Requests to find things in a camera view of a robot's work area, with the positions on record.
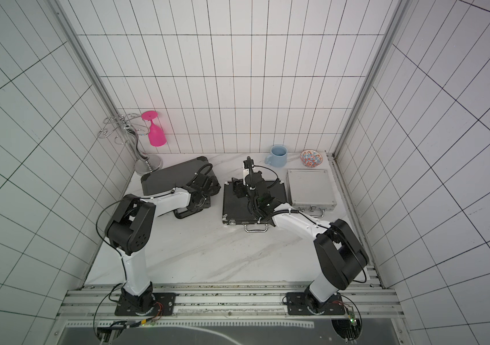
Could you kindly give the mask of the black poker case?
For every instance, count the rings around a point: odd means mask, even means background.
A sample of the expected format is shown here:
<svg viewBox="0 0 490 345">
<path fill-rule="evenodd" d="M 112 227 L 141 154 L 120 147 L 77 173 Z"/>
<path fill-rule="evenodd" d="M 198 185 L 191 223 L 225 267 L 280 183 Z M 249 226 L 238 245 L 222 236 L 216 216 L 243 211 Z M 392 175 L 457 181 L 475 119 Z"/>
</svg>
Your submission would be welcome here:
<svg viewBox="0 0 490 345">
<path fill-rule="evenodd" d="M 197 172 L 215 175 L 213 165 L 208 161 L 208 158 L 200 156 L 144 175 L 141 177 L 143 194 L 153 196 L 159 193 L 163 194 L 173 188 L 186 190 L 186 184 Z M 173 211 L 177 219 L 184 219 L 198 212 L 200 211 L 188 211 L 187 206 Z"/>
<path fill-rule="evenodd" d="M 265 232 L 274 227 L 272 220 L 258 223 L 258 216 L 252 213 L 252 203 L 246 195 L 238 197 L 234 192 L 237 179 L 226 181 L 223 187 L 222 223 L 227 226 L 244 226 L 246 232 Z"/>
</svg>

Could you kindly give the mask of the silver aluminium poker case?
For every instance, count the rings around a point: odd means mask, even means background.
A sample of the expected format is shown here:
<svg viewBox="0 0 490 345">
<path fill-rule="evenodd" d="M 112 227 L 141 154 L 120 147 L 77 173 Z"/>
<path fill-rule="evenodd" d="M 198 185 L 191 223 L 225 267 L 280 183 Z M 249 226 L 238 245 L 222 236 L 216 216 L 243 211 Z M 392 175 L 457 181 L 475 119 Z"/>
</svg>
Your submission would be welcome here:
<svg viewBox="0 0 490 345">
<path fill-rule="evenodd" d="M 312 216 L 324 217 L 334 211 L 337 200 L 327 170 L 291 169 L 287 179 L 291 206 Z"/>
</svg>

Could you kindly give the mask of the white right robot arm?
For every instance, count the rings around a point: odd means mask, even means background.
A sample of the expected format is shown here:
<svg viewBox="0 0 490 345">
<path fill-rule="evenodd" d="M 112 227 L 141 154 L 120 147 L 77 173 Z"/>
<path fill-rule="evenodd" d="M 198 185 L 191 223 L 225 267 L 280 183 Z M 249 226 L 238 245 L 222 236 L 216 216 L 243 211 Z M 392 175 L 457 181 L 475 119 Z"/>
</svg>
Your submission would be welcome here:
<svg viewBox="0 0 490 345">
<path fill-rule="evenodd" d="M 290 315 L 348 313 L 339 292 L 351 283 L 368 282 L 369 257 L 364 247 L 344 220 L 321 221 L 276 198 L 272 189 L 278 184 L 276 180 L 269 185 L 261 172 L 245 170 L 243 179 L 225 185 L 232 192 L 225 192 L 223 206 L 246 211 L 253 220 L 246 220 L 245 227 L 263 224 L 313 239 L 321 273 L 303 293 L 285 296 Z"/>
</svg>

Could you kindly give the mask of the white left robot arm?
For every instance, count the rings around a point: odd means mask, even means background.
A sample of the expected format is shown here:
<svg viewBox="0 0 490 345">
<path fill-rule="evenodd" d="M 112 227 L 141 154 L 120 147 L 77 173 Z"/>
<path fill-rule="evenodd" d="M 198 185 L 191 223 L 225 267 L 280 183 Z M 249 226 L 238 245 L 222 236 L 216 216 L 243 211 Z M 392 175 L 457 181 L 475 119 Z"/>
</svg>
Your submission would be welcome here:
<svg viewBox="0 0 490 345">
<path fill-rule="evenodd" d="M 218 194 L 220 184 L 212 173 L 213 165 L 201 166 L 184 185 L 152 196 L 127 194 L 117 201 L 104 234 L 121 257 L 124 280 L 119 303 L 120 315 L 146 316 L 163 307 L 153 293 L 153 283 L 147 277 L 145 246 L 150 240 L 154 220 L 174 213 L 184 219 L 209 208 L 211 197 Z"/>
</svg>

